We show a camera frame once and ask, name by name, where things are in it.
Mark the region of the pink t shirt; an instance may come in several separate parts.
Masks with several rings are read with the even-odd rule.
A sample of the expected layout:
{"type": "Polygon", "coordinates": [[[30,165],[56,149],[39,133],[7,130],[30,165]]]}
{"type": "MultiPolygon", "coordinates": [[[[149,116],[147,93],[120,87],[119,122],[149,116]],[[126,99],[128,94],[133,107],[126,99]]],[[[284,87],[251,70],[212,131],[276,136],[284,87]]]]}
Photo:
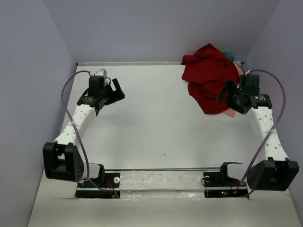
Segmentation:
{"type": "MultiPolygon", "coordinates": [[[[236,67],[236,69],[238,71],[239,76],[245,73],[243,62],[241,62],[241,61],[234,61],[233,64],[235,65],[235,67],[236,67]]],[[[225,115],[229,116],[229,117],[232,117],[232,118],[235,117],[235,111],[232,110],[231,108],[223,111],[223,113],[225,115]]]]}

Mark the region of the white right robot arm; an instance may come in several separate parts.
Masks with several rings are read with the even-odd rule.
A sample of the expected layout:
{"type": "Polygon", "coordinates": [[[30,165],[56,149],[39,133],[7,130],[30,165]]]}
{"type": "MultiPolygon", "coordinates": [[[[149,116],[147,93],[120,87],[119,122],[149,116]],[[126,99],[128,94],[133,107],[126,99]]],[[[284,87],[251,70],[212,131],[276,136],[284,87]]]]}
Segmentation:
{"type": "Polygon", "coordinates": [[[237,85],[228,80],[217,97],[240,114],[248,116],[254,139],[258,145],[250,161],[224,162],[218,173],[222,185],[234,180],[247,185],[252,191],[286,191],[299,172],[299,165],[284,151],[273,119],[269,95],[261,94],[259,75],[243,74],[237,85]]]}

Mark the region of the red t shirt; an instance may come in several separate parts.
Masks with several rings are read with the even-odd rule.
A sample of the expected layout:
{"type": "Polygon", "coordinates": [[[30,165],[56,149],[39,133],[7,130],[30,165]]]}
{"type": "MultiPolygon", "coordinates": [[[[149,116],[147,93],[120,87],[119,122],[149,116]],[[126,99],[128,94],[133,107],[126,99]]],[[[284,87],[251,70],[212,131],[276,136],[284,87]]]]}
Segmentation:
{"type": "Polygon", "coordinates": [[[204,114],[213,115],[224,113],[230,108],[224,101],[217,102],[224,84],[230,80],[239,84],[242,70],[232,60],[207,44],[193,55],[185,55],[182,59],[185,66],[182,79],[188,83],[189,95],[201,107],[204,114]]]}

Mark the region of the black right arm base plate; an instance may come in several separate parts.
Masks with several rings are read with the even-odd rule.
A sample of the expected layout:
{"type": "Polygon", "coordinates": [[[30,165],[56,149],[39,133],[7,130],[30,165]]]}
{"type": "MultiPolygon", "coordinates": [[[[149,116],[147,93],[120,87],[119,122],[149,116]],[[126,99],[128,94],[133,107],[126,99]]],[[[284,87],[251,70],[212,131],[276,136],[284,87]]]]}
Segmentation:
{"type": "Polygon", "coordinates": [[[220,172],[203,172],[201,184],[207,199],[247,197],[249,193],[247,186],[240,185],[239,180],[223,177],[220,172]]]}

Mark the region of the aluminium table rail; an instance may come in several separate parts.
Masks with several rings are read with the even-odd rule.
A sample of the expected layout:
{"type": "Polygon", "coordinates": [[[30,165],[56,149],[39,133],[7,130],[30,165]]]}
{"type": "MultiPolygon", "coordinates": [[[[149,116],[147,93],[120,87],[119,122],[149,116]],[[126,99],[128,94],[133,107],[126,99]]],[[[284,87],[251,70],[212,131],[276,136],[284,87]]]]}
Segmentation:
{"type": "Polygon", "coordinates": [[[128,62],[78,62],[76,66],[149,66],[149,65],[181,65],[180,61],[128,61],[128,62]]]}
{"type": "Polygon", "coordinates": [[[106,169],[105,171],[220,171],[220,167],[106,169]]]}

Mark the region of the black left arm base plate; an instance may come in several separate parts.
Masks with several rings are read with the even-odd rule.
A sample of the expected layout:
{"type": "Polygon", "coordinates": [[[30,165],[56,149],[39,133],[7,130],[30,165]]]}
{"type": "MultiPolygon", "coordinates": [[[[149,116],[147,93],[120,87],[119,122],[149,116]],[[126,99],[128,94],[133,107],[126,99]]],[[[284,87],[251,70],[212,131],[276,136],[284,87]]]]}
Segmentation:
{"type": "Polygon", "coordinates": [[[119,199],[121,173],[117,171],[106,171],[103,182],[99,178],[78,183],[75,197],[78,199],[119,199]]]}

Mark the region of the aluminium back table rail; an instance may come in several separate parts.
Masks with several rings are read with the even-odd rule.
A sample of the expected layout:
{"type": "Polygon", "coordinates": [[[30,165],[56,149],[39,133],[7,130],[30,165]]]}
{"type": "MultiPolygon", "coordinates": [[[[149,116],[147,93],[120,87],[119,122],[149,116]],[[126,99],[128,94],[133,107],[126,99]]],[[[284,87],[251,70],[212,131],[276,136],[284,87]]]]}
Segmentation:
{"type": "Polygon", "coordinates": [[[76,66],[149,66],[149,65],[181,65],[180,61],[128,61],[128,62],[78,62],[76,66]]]}

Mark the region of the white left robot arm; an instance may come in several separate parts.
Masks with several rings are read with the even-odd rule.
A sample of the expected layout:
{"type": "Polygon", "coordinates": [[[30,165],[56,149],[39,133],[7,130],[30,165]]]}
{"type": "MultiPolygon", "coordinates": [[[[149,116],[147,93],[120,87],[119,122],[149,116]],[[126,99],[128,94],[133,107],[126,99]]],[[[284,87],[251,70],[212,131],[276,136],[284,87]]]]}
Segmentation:
{"type": "Polygon", "coordinates": [[[74,114],[68,114],[70,121],[61,134],[43,146],[45,175],[48,179],[69,182],[88,180],[99,187],[105,181],[102,164],[92,164],[83,151],[82,138],[89,125],[106,105],[125,98],[117,79],[106,83],[105,76],[90,76],[89,87],[77,101],[74,114]]]}

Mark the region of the teal blue t shirt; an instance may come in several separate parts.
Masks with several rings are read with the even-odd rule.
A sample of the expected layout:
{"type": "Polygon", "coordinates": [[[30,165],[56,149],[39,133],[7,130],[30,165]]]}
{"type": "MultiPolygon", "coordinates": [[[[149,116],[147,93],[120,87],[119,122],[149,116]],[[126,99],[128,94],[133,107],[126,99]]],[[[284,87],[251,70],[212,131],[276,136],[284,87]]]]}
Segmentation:
{"type": "Polygon", "coordinates": [[[230,52],[222,52],[222,54],[229,59],[231,62],[234,62],[235,57],[230,52]]]}

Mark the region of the aluminium front table rail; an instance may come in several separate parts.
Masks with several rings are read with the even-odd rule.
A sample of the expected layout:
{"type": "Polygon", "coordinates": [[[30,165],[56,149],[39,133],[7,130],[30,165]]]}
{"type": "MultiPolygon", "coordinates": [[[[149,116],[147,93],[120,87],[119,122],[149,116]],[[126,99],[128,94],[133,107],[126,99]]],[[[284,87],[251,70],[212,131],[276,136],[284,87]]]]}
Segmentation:
{"type": "Polygon", "coordinates": [[[220,171],[220,167],[106,169],[105,171],[220,171]]]}

